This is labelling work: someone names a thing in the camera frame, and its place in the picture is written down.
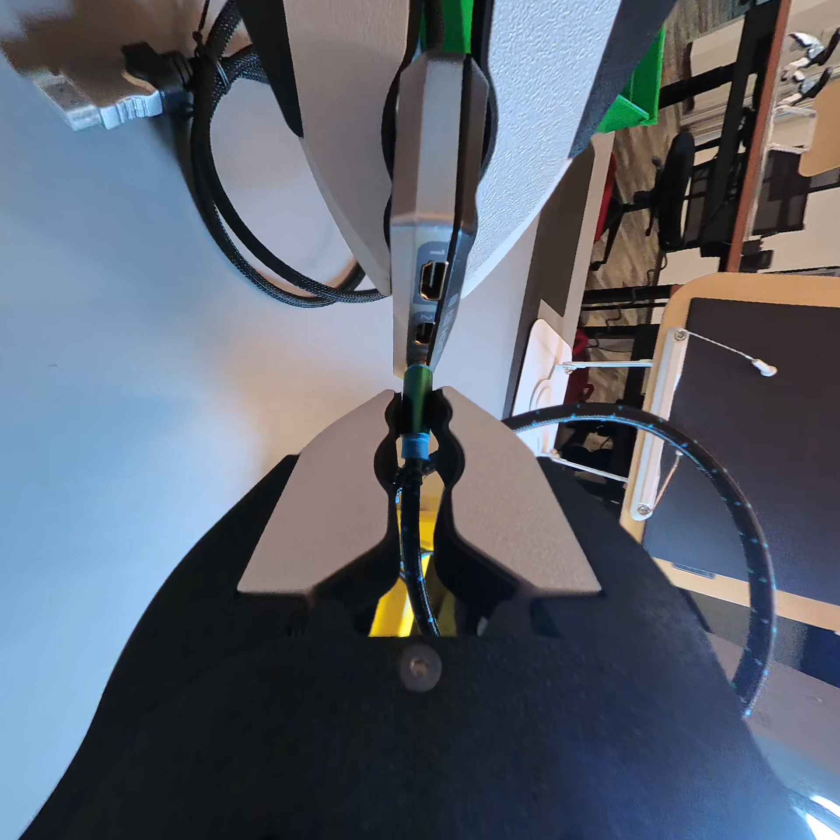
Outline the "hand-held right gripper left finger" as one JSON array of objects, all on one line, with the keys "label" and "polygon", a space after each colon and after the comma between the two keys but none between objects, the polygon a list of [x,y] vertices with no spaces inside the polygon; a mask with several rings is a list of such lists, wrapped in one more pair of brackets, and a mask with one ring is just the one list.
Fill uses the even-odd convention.
[{"label": "hand-held right gripper left finger", "polygon": [[400,572],[393,477],[400,401],[385,390],[300,452],[243,572],[243,595],[377,600]]}]

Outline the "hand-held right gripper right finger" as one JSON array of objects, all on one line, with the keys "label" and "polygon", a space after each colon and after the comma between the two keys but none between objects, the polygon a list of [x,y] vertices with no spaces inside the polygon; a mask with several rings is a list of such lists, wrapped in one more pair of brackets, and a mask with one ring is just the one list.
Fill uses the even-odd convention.
[{"label": "hand-held right gripper right finger", "polygon": [[435,392],[435,438],[444,486],[435,565],[455,598],[601,592],[536,456],[514,432],[443,386]]}]

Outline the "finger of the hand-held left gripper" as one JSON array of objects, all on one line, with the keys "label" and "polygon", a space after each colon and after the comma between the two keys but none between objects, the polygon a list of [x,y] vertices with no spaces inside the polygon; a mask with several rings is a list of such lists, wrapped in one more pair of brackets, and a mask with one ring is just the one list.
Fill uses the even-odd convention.
[{"label": "finger of the hand-held left gripper", "polygon": [[464,294],[494,270],[587,147],[674,2],[493,2],[482,67],[497,129]]},{"label": "finger of the hand-held left gripper", "polygon": [[421,16],[409,1],[237,2],[277,102],[367,278],[392,293],[383,132]]}]

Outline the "green plastic bin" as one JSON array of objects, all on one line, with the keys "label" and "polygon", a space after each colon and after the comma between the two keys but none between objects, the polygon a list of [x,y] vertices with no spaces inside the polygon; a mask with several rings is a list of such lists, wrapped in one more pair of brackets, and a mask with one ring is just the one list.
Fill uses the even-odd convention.
[{"label": "green plastic bin", "polygon": [[[422,2],[421,49],[431,46],[428,25],[442,49],[464,51],[488,72],[493,2]],[[579,134],[587,137],[642,124],[658,108],[665,24],[675,1],[622,1],[602,54]]]}]

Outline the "silver HDMI switch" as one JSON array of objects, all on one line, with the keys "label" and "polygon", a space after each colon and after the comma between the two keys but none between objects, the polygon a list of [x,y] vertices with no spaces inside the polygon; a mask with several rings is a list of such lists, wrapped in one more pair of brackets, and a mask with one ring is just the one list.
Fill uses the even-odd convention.
[{"label": "silver HDMI switch", "polygon": [[[212,125],[235,82],[267,85],[291,130],[236,3],[224,2],[209,29],[210,2],[204,3],[191,56],[158,51],[140,41],[121,47],[121,61],[33,68],[26,78],[75,131],[110,130],[163,115],[189,122],[196,208],[227,260],[269,297],[306,309],[381,300],[386,296],[356,258],[334,286],[291,267],[259,240],[223,186]],[[455,321],[478,232],[478,186],[497,124],[491,81],[470,53],[442,49],[443,36],[434,29],[437,16],[431,13],[426,49],[419,43],[419,18],[414,54],[395,79],[387,113],[391,119],[382,133],[392,176],[384,234],[390,252],[394,367],[406,391],[414,382],[432,381]]]}]

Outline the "yellow plastic bin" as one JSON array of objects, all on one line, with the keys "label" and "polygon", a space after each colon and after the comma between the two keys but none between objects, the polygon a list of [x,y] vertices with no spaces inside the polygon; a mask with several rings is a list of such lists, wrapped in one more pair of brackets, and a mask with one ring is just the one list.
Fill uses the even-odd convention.
[{"label": "yellow plastic bin", "polygon": [[[439,579],[434,554],[434,530],[443,488],[442,481],[437,477],[430,476],[423,483],[419,531],[428,600],[441,635],[454,637],[457,633],[455,597]],[[378,602],[369,635],[371,637],[418,635],[403,580],[398,580]]]}]

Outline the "white tethered peg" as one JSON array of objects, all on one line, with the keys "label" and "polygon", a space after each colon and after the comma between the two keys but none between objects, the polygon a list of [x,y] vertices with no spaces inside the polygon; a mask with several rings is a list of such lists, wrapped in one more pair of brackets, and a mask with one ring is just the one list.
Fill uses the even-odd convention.
[{"label": "white tethered peg", "polygon": [[679,467],[679,464],[682,460],[682,457],[683,457],[683,454],[681,452],[679,452],[679,451],[675,452],[674,461],[673,461],[670,469],[668,470],[667,475],[662,480],[660,487],[658,488],[657,495],[656,495],[653,503],[650,506],[650,512],[649,512],[648,516],[653,514],[653,512],[656,510],[656,507],[658,506],[659,502],[663,499],[663,497],[665,495],[665,492],[667,491],[667,488],[669,487],[669,484],[670,484],[671,480],[675,476],[675,473],[677,471],[677,468]]},{"label": "white tethered peg", "polygon": [[744,360],[749,362],[751,366],[762,375],[762,377],[771,378],[776,376],[778,373],[778,368],[776,366],[762,360],[761,358],[752,356],[748,353],[732,348],[731,346],[725,343],[721,343],[714,339],[710,339],[706,336],[700,335],[697,332],[692,332],[687,329],[677,329],[674,332],[675,341],[688,341],[689,339],[700,340],[702,342],[708,343],[709,345],[713,345],[714,347],[717,347],[721,350],[725,350],[731,354],[735,354],[740,358],[743,358]]}]

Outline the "white board stand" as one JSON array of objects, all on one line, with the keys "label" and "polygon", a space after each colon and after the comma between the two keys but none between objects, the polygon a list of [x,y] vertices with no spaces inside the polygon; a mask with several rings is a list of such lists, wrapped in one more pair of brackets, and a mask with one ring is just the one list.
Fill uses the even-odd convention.
[{"label": "white board stand", "polygon": [[[571,346],[545,320],[539,319],[532,326],[528,338],[514,395],[513,413],[570,403],[573,373],[589,375],[596,370],[614,369],[626,373],[626,385],[631,384],[631,374],[636,374],[644,387],[644,410],[668,420],[690,346],[690,340],[674,340],[677,329],[665,331],[663,349],[656,359],[575,362],[571,360]],[[636,522],[645,522],[653,515],[648,516],[650,506],[668,471],[660,465],[665,452],[662,440],[642,433],[637,445],[640,453],[632,457],[631,466],[612,467],[607,471],[590,468],[589,471],[625,486],[629,491],[626,502],[628,516]]]}]

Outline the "black office chair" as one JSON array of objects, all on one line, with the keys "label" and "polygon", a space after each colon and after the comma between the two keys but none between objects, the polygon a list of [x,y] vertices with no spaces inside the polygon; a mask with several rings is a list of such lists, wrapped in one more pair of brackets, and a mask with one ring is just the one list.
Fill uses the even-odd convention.
[{"label": "black office chair", "polygon": [[633,204],[637,211],[648,211],[646,235],[657,226],[659,250],[677,251],[684,244],[683,206],[694,170],[696,143],[690,131],[681,130],[668,148],[665,162],[657,168],[654,187],[637,192]]}]

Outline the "background wooden desk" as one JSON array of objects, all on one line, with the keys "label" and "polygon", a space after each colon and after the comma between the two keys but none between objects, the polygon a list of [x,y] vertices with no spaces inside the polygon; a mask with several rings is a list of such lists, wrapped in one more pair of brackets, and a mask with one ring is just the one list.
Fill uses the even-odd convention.
[{"label": "background wooden desk", "polygon": [[[781,1],[752,3],[734,61],[668,84],[659,93],[663,109],[729,86],[721,132],[710,145],[717,152],[705,164],[694,160],[679,249],[698,248],[703,256],[718,259],[721,270],[740,268],[749,235],[791,6]],[[702,145],[695,143],[696,159]]]}]

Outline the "black board with wooden rim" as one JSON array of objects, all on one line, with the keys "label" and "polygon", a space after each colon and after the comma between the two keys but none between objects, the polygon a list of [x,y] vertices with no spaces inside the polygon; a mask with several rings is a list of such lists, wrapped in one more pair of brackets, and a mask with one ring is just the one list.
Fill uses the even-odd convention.
[{"label": "black board with wooden rim", "polygon": [[[680,287],[659,325],[687,329],[776,366],[689,340],[669,421],[738,483],[770,546],[777,610],[838,632],[838,304],[833,276],[717,273]],[[746,606],[741,543],[692,464],[677,468],[650,519],[622,525],[676,585]]]}]

